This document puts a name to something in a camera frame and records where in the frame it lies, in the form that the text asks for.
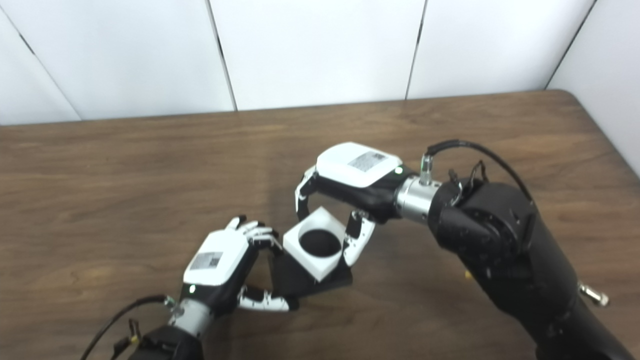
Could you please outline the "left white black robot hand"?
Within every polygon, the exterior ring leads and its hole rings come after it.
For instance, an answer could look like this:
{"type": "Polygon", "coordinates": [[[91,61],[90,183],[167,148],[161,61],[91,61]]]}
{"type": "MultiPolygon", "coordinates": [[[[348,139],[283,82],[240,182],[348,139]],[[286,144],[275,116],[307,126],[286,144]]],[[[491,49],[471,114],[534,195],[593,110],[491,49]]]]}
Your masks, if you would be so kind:
{"type": "Polygon", "coordinates": [[[292,296],[247,285],[259,253],[282,256],[279,233],[262,221],[237,215],[223,228],[206,235],[182,276],[179,301],[195,301],[215,316],[236,309],[254,312],[295,312],[300,302],[292,296]]]}

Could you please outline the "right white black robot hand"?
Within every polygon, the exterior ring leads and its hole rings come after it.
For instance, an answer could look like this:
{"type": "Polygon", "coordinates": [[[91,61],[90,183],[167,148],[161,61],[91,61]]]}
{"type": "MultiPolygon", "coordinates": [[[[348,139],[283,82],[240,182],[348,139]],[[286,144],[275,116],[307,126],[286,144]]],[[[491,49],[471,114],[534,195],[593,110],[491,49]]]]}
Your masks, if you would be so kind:
{"type": "Polygon", "coordinates": [[[295,214],[300,221],[310,215],[308,203],[315,193],[352,205],[342,250],[343,262],[350,268],[376,225],[402,218],[398,193],[417,175],[397,155],[357,142],[339,143],[320,153],[302,175],[294,191],[295,214]]]}

